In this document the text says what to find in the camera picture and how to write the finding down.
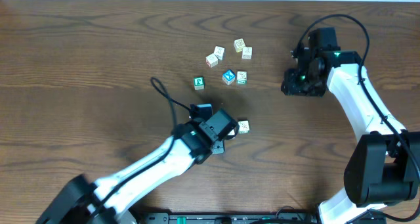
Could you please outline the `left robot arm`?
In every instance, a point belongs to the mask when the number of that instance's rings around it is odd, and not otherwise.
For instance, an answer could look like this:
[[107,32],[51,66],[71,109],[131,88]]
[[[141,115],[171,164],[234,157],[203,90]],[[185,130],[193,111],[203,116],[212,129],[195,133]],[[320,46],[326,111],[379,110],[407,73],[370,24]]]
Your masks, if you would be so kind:
[[38,223],[119,223],[128,209],[162,183],[202,164],[215,143],[238,126],[224,110],[208,120],[176,125],[161,146],[125,169],[90,183],[69,181],[40,215]]

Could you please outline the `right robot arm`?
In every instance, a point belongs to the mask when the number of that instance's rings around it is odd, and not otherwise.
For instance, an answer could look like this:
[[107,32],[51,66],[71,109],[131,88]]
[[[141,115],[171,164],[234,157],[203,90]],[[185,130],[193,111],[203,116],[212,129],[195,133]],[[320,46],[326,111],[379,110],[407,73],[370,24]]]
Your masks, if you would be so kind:
[[291,52],[297,67],[284,73],[285,95],[323,96],[330,91],[342,106],[356,138],[346,165],[344,187],[318,206],[321,223],[354,223],[368,214],[398,222],[381,210],[413,200],[419,188],[419,133],[409,132],[373,88],[364,60],[355,51],[328,44],[299,45]]

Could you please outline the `green picture block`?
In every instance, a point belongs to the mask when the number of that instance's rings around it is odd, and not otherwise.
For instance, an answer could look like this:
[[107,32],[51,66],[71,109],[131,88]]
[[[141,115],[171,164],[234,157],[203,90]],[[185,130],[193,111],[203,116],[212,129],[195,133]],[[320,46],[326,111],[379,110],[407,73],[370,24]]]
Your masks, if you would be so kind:
[[250,132],[250,126],[248,120],[243,120],[238,122],[238,133],[244,134]]

